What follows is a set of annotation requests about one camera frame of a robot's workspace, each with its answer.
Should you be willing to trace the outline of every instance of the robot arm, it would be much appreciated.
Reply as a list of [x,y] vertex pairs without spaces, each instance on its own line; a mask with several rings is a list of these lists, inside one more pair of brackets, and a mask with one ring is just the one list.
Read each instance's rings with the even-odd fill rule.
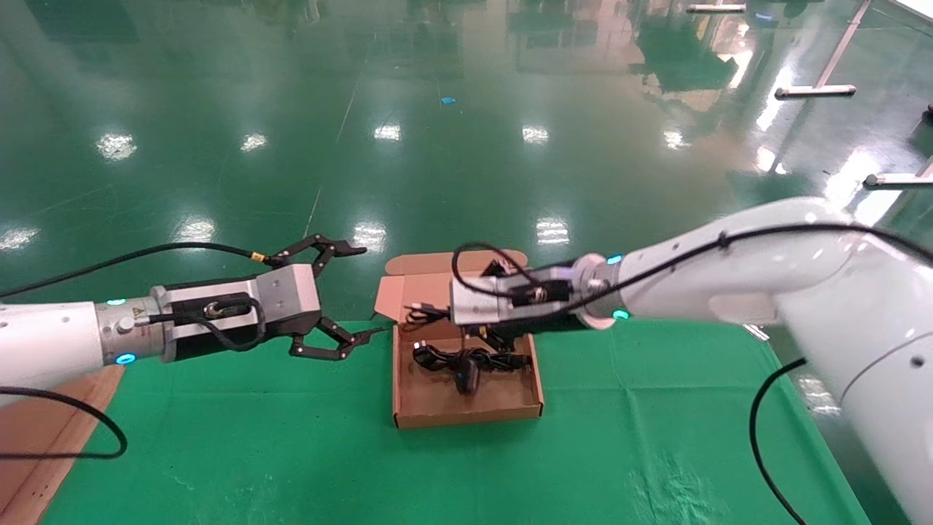
[[[314,248],[310,264],[291,257]],[[321,310],[316,279],[334,257],[365,253],[313,235],[279,251],[254,277],[156,286],[144,297],[103,304],[0,305],[0,385],[47,389],[108,364],[158,356],[176,362],[292,338],[294,357],[339,361],[378,332],[349,333]],[[304,336],[320,329],[335,349]],[[15,401],[0,396],[0,405]]]
[[826,381],[904,511],[914,523],[933,523],[930,261],[917,261],[874,234],[840,228],[724,243],[639,279],[724,234],[852,222],[820,199],[759,206],[621,259],[589,254],[532,270],[537,283],[515,274],[465,278],[470,288],[455,280],[451,319],[504,349],[521,333],[604,329],[629,312],[784,324]]

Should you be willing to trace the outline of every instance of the black cable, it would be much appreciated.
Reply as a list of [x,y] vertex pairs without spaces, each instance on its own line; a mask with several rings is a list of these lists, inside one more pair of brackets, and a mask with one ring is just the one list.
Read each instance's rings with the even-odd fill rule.
[[101,412],[100,410],[94,408],[93,406],[84,403],[79,399],[75,399],[71,396],[60,394],[58,392],[53,392],[50,390],[39,390],[39,389],[27,389],[25,387],[0,387],[0,395],[19,395],[25,397],[37,397],[43,399],[50,399],[51,401],[56,401],[58,403],[64,403],[69,406],[81,410],[82,412],[89,414],[96,418],[98,421],[102,422],[104,426],[110,429],[110,432],[114,434],[119,441],[119,449],[116,452],[53,452],[53,453],[6,453],[0,452],[0,460],[66,460],[66,459],[80,459],[80,460],[114,460],[119,458],[126,452],[126,447],[128,445],[126,434],[120,429],[119,425],[111,419],[107,414]]
[[[921,258],[925,259],[927,263],[933,263],[933,251],[930,251],[929,249],[917,243],[914,243],[911,240],[901,237],[900,235],[885,232],[883,230],[876,230],[869,226],[862,226],[861,224],[836,224],[836,223],[815,222],[812,224],[789,224],[787,226],[773,226],[770,228],[759,228],[756,230],[749,230],[747,232],[741,232],[739,234],[731,234],[731,235],[725,234],[725,232],[723,232],[722,234],[719,235],[719,238],[717,238],[714,241],[707,242],[705,244],[698,246],[697,248],[685,251],[684,253],[681,253],[680,255],[668,260],[667,262],[662,262],[661,264],[658,264],[657,266],[648,268],[648,270],[645,270],[644,272],[640,274],[636,274],[632,277],[625,279],[624,281],[621,281],[601,291],[588,295],[582,299],[575,301],[574,303],[570,303],[569,305],[562,306],[561,308],[558,308],[557,310],[554,310],[553,312],[550,312],[548,314],[542,314],[540,316],[536,316],[533,318],[518,319],[516,322],[527,323],[528,320],[530,319],[542,320],[542,319],[561,318],[582,306],[588,305],[589,303],[592,303],[593,301],[598,301],[599,299],[602,299],[603,297],[606,297],[607,295],[611,293],[622,290],[623,288],[626,288],[628,286],[632,286],[633,284],[639,281],[645,280],[649,277],[655,276],[659,274],[660,272],[673,268],[677,266],[678,264],[684,261],[687,261],[689,259],[692,259],[698,255],[702,255],[706,253],[707,251],[712,251],[714,249],[728,248],[730,244],[735,241],[741,241],[741,240],[755,238],[755,237],[762,237],[765,235],[792,234],[792,233],[805,233],[805,232],[861,232],[863,234],[872,234],[893,245],[896,245],[901,248],[905,248],[907,251],[913,253],[914,255],[920,256]],[[484,247],[488,246],[488,245],[484,245],[483,243],[466,243],[462,245],[460,248],[458,248],[457,250],[470,248],[474,245],[481,245]],[[453,271],[454,278],[456,278],[460,282],[460,284],[478,293],[484,293],[486,295],[493,295],[495,297],[515,298],[514,294],[511,294],[508,292],[485,290],[483,288],[468,285],[466,282],[464,282],[463,278],[460,276],[460,273],[457,271],[456,266],[455,266],[456,255],[458,253],[457,250],[454,252],[454,259],[452,262],[451,269]]]
[[408,328],[403,328],[406,332],[413,332],[428,324],[451,318],[450,309],[437,308],[429,303],[412,303],[405,307],[409,310],[405,315],[405,325]]
[[478,291],[480,293],[485,293],[486,295],[493,295],[495,297],[508,297],[509,299],[514,299],[516,297],[514,293],[510,293],[507,291],[487,290],[487,289],[469,284],[468,282],[464,281],[463,276],[460,275],[460,268],[459,268],[458,263],[460,262],[460,255],[464,251],[467,251],[468,249],[471,249],[471,248],[483,248],[483,249],[488,249],[494,252],[499,257],[508,261],[508,263],[511,264],[512,267],[514,267],[515,270],[518,272],[518,275],[528,279],[528,281],[531,282],[532,284],[537,284],[537,285],[541,284],[541,282],[537,280],[537,278],[529,274],[524,268],[522,268],[520,264],[518,264],[518,262],[515,261],[515,259],[512,258],[512,256],[508,255],[503,249],[497,248],[488,243],[470,242],[470,243],[462,244],[459,247],[457,247],[457,249],[453,251],[453,257],[451,258],[451,270],[453,271],[453,277],[457,279],[457,282],[462,284],[464,288],[468,290]]
[[247,341],[245,343],[234,343],[229,337],[227,337],[222,330],[217,328],[217,326],[208,319],[199,318],[191,315],[179,315],[179,314],[157,314],[149,316],[150,323],[157,322],[166,322],[166,321],[184,321],[187,323],[200,324],[206,328],[210,333],[217,338],[217,341],[220,342],[224,348],[228,350],[234,350],[237,352],[245,352],[255,348],[258,344],[262,343],[266,337],[266,313],[262,308],[262,304],[259,303],[253,297],[243,297],[236,299],[227,299],[222,302],[221,307],[231,307],[236,305],[251,305],[253,309],[256,310],[256,337]]
[[768,393],[768,388],[777,381],[781,376],[790,372],[795,368],[800,368],[807,360],[800,358],[790,364],[786,364],[781,368],[778,368],[773,372],[767,379],[764,380],[764,383],[761,383],[758,393],[755,394],[755,399],[752,401],[752,411],[748,416],[748,441],[752,446],[752,454],[755,456],[755,464],[759,467],[759,472],[761,472],[761,477],[764,478],[764,482],[768,484],[768,488],[771,489],[771,492],[774,494],[774,497],[777,498],[777,501],[784,506],[784,509],[788,514],[799,525],[807,525],[807,522],[801,518],[801,515],[797,514],[797,511],[794,510],[794,507],[790,505],[787,501],[787,498],[784,497],[784,494],[781,493],[781,490],[777,488],[777,485],[774,484],[774,480],[771,479],[771,474],[768,473],[768,469],[764,466],[764,461],[761,459],[761,450],[759,449],[758,444],[758,412],[761,407],[761,400],[764,399],[764,394]]
[[85,276],[91,272],[96,272],[97,270],[106,268],[108,266],[114,266],[116,264],[125,263],[133,259],[138,259],[140,257],[145,257],[146,255],[151,255],[153,253],[159,253],[161,251],[168,251],[172,249],[181,249],[181,248],[203,248],[203,249],[212,249],[215,251],[225,251],[227,253],[232,253],[233,255],[240,255],[247,259],[252,259],[254,261],[260,261],[262,263],[265,263],[269,260],[269,257],[262,255],[260,253],[256,253],[255,251],[250,251],[248,249],[242,249],[242,248],[236,248],[232,246],[226,246],[226,245],[222,245],[218,243],[183,242],[183,243],[162,244],[162,245],[153,246],[150,248],[138,249],[136,251],[127,253],[125,255],[120,255],[119,257],[115,257],[108,261],[98,262],[97,264],[93,264],[91,266],[87,266],[85,268],[75,270],[74,272],[68,272],[65,274],[61,274],[60,276],[50,277],[48,279],[43,279],[43,280],[40,280],[34,283],[25,284],[25,285],[19,286],[11,290],[0,291],[0,299],[6,299],[7,297],[10,297],[11,295],[17,295],[17,294],[24,293],[27,291],[33,291],[33,290],[37,290],[40,288],[44,288],[49,285],[58,284],[60,282],[64,282],[68,279],[73,279],[75,277]]

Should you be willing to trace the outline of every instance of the green tablecloth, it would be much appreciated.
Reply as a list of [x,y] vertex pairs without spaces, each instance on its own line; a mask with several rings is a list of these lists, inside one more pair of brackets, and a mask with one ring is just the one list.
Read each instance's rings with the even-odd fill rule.
[[[282,340],[133,364],[108,410],[129,452],[76,464],[44,523],[792,523],[748,445],[766,345],[638,319],[536,341],[541,420],[409,431],[392,426],[388,333],[346,362]],[[760,428],[809,522],[868,523],[787,380]],[[98,430],[89,447],[113,445]]]

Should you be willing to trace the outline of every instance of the cardboard box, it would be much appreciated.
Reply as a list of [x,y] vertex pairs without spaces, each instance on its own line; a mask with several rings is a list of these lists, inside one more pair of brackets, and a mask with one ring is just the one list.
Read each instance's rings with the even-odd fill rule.
[[[507,250],[517,263],[527,265],[519,251]],[[459,425],[507,419],[537,419],[544,410],[544,394],[537,369],[535,342],[525,335],[515,342],[515,352],[530,355],[532,365],[515,372],[481,372],[480,389],[473,396],[457,392],[449,371],[432,372],[411,356],[414,343],[425,340],[443,351],[456,351],[463,341],[460,331],[443,320],[427,326],[405,323],[405,305],[450,305],[451,253],[427,253],[395,257],[385,265],[376,295],[376,312],[395,319],[392,340],[393,417],[399,429]],[[461,273],[479,275],[493,260],[491,251],[470,251],[460,257]],[[468,338],[468,347],[489,349],[480,339]]]
[[[55,391],[105,411],[123,376],[122,366],[81,376]],[[76,452],[97,419],[67,404],[23,399],[0,408],[0,450]],[[38,523],[75,460],[0,461],[0,525]]]

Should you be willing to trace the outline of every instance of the box lid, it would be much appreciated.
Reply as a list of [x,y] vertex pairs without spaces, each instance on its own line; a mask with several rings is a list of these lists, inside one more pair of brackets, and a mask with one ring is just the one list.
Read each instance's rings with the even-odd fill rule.
[[[520,251],[505,252],[521,266],[528,257]],[[430,303],[438,308],[450,306],[451,258],[453,253],[416,253],[400,255],[385,264],[387,276],[379,282],[374,310],[390,319],[402,321],[411,303]],[[465,251],[460,256],[460,271],[475,276],[496,258],[489,250]]]

